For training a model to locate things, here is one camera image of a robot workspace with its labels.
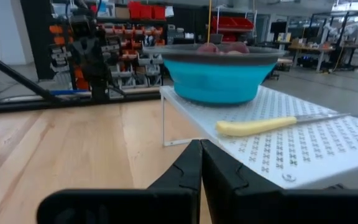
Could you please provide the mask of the wooden background table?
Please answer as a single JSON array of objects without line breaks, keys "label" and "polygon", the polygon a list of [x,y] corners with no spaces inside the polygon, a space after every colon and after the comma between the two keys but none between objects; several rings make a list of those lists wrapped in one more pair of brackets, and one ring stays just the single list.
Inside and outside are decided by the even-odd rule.
[{"label": "wooden background table", "polygon": [[316,72],[320,72],[321,71],[321,64],[324,60],[324,56],[328,53],[331,53],[333,51],[335,51],[335,48],[327,48],[327,47],[305,47],[305,46],[300,46],[300,45],[290,45],[288,47],[289,50],[294,50],[295,51],[295,56],[293,59],[293,66],[296,66],[296,61],[298,60],[299,56],[301,55],[301,51],[305,50],[308,52],[319,52],[319,56],[318,56],[318,64],[316,66]]}]

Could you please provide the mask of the blue collapsible bowl grey rim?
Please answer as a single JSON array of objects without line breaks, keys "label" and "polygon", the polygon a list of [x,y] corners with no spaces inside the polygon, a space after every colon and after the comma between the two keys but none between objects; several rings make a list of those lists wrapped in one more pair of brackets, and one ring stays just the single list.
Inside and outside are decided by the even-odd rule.
[{"label": "blue collapsible bowl grey rim", "polygon": [[228,54],[228,44],[219,52],[200,52],[201,44],[175,44],[145,47],[147,54],[160,54],[173,80],[177,95],[212,104],[238,104],[252,101],[259,85],[286,52],[249,47],[247,54]]}]

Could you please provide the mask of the knife with wooden handle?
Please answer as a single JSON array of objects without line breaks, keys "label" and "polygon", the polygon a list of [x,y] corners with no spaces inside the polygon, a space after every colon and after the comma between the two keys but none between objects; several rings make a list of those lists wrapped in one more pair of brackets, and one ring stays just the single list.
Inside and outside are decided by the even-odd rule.
[{"label": "knife with wooden handle", "polygon": [[251,136],[274,129],[292,126],[295,124],[312,123],[328,119],[348,116],[349,113],[319,113],[299,116],[286,116],[272,119],[261,119],[257,121],[217,121],[215,129],[219,134],[226,136]]}]

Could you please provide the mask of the red storage bins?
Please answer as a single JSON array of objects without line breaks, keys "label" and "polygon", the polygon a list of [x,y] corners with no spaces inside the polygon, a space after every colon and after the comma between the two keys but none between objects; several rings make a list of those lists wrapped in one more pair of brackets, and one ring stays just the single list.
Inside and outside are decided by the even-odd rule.
[{"label": "red storage bins", "polygon": [[240,34],[252,32],[254,23],[245,17],[213,16],[211,34],[221,34],[222,42],[237,42]]}]

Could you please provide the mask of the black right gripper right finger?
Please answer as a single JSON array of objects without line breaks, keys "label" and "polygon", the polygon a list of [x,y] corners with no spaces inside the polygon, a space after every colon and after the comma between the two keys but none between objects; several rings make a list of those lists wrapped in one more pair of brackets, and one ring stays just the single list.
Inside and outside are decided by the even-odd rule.
[{"label": "black right gripper right finger", "polygon": [[279,187],[202,140],[204,190],[213,224],[358,224],[358,190]]}]

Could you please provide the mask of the black aluminium table frame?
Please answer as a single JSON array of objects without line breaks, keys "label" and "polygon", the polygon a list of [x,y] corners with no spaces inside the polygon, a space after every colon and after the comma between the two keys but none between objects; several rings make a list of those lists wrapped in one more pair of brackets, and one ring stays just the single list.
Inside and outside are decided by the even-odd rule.
[{"label": "black aluminium table frame", "polygon": [[0,71],[17,81],[20,85],[33,91],[39,97],[38,99],[34,100],[0,102],[0,113],[67,108],[75,106],[94,106],[112,103],[129,103],[135,101],[157,100],[160,98],[160,93],[158,89],[152,91],[125,93],[123,94],[122,98],[108,98],[103,101],[97,101],[90,96],[78,94],[75,94],[74,96],[68,98],[61,98],[57,95],[52,94],[51,91],[43,89],[38,84],[29,80],[16,70],[8,67],[5,63],[1,61]]}]

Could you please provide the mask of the white perforated metal shelf riser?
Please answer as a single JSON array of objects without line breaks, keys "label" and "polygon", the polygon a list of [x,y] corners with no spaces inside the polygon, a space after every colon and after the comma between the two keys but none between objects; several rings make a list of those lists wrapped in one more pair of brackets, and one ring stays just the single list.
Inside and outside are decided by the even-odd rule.
[{"label": "white perforated metal shelf riser", "polygon": [[328,109],[260,87],[256,98],[235,106],[206,106],[160,88],[169,102],[208,139],[245,166],[285,189],[323,189],[337,184],[358,189],[358,118],[297,124],[244,138],[216,132],[218,121],[253,121],[281,116],[327,113]]}]

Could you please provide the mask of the rack with orange bins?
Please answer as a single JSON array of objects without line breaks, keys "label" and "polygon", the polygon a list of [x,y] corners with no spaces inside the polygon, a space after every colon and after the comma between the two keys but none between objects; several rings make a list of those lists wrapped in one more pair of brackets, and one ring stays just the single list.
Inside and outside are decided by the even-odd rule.
[{"label": "rack with orange bins", "polygon": [[[147,54],[144,47],[165,45],[165,21],[99,19],[98,29],[105,31],[102,51],[112,82],[125,91],[152,90],[163,85],[163,60],[160,54]],[[71,59],[66,44],[73,42],[69,27],[62,22],[49,26],[53,44],[49,45],[50,69],[54,81],[64,89],[87,91],[88,82],[80,66]]]}]

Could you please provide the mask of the blue floor bin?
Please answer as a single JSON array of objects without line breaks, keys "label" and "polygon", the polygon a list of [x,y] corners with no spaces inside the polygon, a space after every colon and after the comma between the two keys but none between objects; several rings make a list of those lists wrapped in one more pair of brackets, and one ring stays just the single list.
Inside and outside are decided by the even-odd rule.
[{"label": "blue floor bin", "polygon": [[80,93],[87,93],[88,90],[50,90],[52,95],[75,95]]}]

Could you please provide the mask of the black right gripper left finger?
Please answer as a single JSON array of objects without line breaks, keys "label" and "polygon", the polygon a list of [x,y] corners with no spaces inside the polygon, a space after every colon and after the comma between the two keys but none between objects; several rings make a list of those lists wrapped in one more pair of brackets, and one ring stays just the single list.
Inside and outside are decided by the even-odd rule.
[{"label": "black right gripper left finger", "polygon": [[37,224],[199,224],[202,144],[192,140],[146,189],[65,189],[45,197]]}]

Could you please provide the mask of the small red storage boxes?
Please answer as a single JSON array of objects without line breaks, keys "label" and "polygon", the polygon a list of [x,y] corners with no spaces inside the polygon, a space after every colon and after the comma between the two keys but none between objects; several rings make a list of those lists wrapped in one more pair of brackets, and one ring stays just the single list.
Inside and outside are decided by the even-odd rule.
[{"label": "small red storage boxes", "polygon": [[127,4],[130,18],[137,20],[158,20],[165,21],[165,7],[142,4],[140,2],[130,1]]}]

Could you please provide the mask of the dark red round fruit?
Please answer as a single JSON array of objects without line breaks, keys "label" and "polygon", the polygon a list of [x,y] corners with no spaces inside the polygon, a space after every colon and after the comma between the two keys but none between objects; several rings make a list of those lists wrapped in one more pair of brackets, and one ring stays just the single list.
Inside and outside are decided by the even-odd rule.
[{"label": "dark red round fruit", "polygon": [[204,43],[196,50],[198,53],[218,53],[219,48],[213,43]]},{"label": "dark red round fruit", "polygon": [[234,42],[230,44],[226,49],[226,53],[232,50],[242,52],[243,54],[249,53],[249,48],[244,42]]}]

